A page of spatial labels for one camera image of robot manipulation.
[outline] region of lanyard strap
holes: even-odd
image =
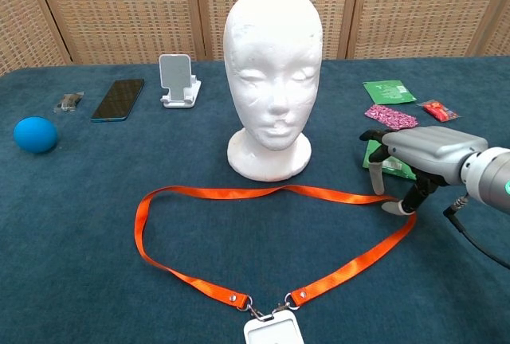
[[[171,191],[174,193],[184,194],[190,197],[227,200],[227,199],[248,199],[255,197],[263,197],[278,190],[288,190],[300,195],[324,199],[326,201],[333,201],[338,203],[347,203],[351,205],[368,205],[380,201],[394,201],[394,198],[384,195],[358,195],[351,193],[344,193],[336,190],[328,190],[320,187],[311,186],[297,186],[287,185],[280,187],[272,187],[268,189],[205,189],[198,187],[186,186],[168,186],[157,189],[147,194],[140,202],[136,210],[135,218],[135,242],[139,254],[150,264],[168,271],[180,280],[195,287],[200,292],[203,292],[210,298],[216,299],[220,302],[228,304],[232,307],[243,308],[248,295],[241,292],[232,291],[228,288],[218,286],[217,284],[209,283],[205,280],[187,276],[181,272],[175,271],[173,268],[166,267],[161,263],[156,262],[145,252],[143,247],[143,230],[149,217],[149,208],[151,206],[152,198],[164,191]],[[360,272],[370,267],[373,263],[385,256],[397,243],[402,240],[409,231],[413,228],[416,222],[416,213],[409,216],[407,222],[398,231],[391,234],[382,242],[365,252],[364,254],[354,258],[349,263],[345,264],[335,272],[319,279],[308,286],[298,288],[290,292],[293,302],[297,306],[301,306],[306,302],[322,295],[324,292],[331,290],[334,287],[348,281],[350,278],[358,275]]]

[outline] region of green packet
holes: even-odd
[[[368,142],[367,152],[365,153],[365,158],[363,159],[363,167],[365,169],[368,169],[368,156],[380,146],[381,144],[377,141]],[[416,176],[414,175],[409,165],[406,165],[404,162],[395,157],[389,157],[388,159],[382,161],[382,172],[397,175],[403,178],[416,179]]]
[[[377,105],[416,101],[416,97],[404,87],[400,80],[368,81],[363,83],[363,86]]]

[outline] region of red packet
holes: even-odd
[[[372,105],[365,112],[365,116],[376,119],[394,131],[418,125],[418,121],[412,115],[407,115],[401,111],[394,111],[384,105]]]
[[[426,112],[430,113],[435,119],[438,119],[442,123],[459,117],[457,113],[450,111],[447,107],[436,100],[426,101],[425,103],[421,103],[419,105],[422,106]]]

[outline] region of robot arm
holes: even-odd
[[[488,149],[487,141],[446,127],[366,131],[363,141],[381,146],[369,157],[376,194],[384,193],[383,161],[393,156],[408,164],[416,182],[400,202],[382,207],[394,214],[414,212],[439,186],[462,185],[472,197],[510,214],[510,150]]]

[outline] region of smartphone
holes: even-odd
[[[92,115],[95,123],[124,121],[143,87],[143,79],[115,81]]]

